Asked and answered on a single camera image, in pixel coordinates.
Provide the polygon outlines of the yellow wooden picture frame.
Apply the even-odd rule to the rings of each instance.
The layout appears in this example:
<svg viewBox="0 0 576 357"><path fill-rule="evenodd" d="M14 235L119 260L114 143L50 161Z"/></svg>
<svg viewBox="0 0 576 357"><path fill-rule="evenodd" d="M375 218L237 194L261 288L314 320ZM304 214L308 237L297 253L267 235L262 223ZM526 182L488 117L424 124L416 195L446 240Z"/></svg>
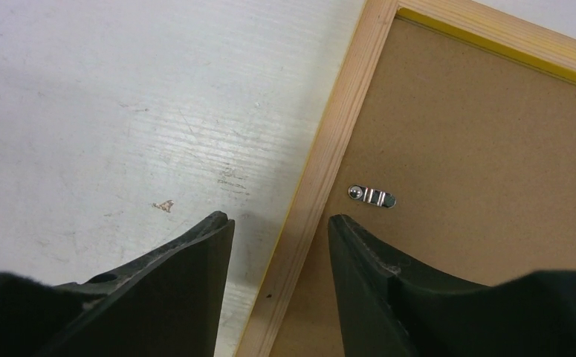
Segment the yellow wooden picture frame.
<svg viewBox="0 0 576 357"><path fill-rule="evenodd" d="M237 356L271 353L396 18L576 83L576 39L561 33L475 1L366 1L236 347Z"/></svg>

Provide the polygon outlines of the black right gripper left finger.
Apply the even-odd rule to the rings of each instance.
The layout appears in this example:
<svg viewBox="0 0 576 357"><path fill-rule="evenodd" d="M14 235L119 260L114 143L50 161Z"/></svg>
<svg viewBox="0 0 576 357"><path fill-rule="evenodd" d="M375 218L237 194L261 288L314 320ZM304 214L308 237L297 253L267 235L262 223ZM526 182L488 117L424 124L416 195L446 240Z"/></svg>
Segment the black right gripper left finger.
<svg viewBox="0 0 576 357"><path fill-rule="evenodd" d="M234 230L213 212L84 283L0 272L0 356L212 356Z"/></svg>

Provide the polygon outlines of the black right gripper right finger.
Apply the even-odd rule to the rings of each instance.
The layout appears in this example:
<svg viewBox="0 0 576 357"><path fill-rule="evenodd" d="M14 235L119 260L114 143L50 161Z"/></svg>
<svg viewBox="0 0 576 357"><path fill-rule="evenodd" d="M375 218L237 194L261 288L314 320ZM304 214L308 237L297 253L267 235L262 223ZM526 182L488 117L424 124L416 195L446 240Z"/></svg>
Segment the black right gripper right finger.
<svg viewBox="0 0 576 357"><path fill-rule="evenodd" d="M346 356L576 356L576 271L483 286L433 268L350 216L328 221Z"/></svg>

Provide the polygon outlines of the small metal turn clip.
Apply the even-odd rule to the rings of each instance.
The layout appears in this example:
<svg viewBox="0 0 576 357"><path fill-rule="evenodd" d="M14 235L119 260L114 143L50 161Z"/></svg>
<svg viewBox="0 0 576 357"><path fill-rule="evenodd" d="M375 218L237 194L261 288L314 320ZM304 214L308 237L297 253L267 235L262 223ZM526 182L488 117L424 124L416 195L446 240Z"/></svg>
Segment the small metal turn clip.
<svg viewBox="0 0 576 357"><path fill-rule="evenodd" d="M393 208L396 205L396 198L391 193L359 184L349 186L347 193L352 200L380 208Z"/></svg>

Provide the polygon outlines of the brown cardboard backing board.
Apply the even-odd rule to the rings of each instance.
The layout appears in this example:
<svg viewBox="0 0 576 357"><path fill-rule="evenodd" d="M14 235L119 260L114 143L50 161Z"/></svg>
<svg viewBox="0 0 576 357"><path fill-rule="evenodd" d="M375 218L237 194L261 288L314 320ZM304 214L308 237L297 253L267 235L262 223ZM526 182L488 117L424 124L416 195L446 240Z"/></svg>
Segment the brown cardboard backing board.
<svg viewBox="0 0 576 357"><path fill-rule="evenodd" d="M359 184L393 208L352 200ZM576 86L395 19L272 356L341 356L327 221L448 274L576 269Z"/></svg>

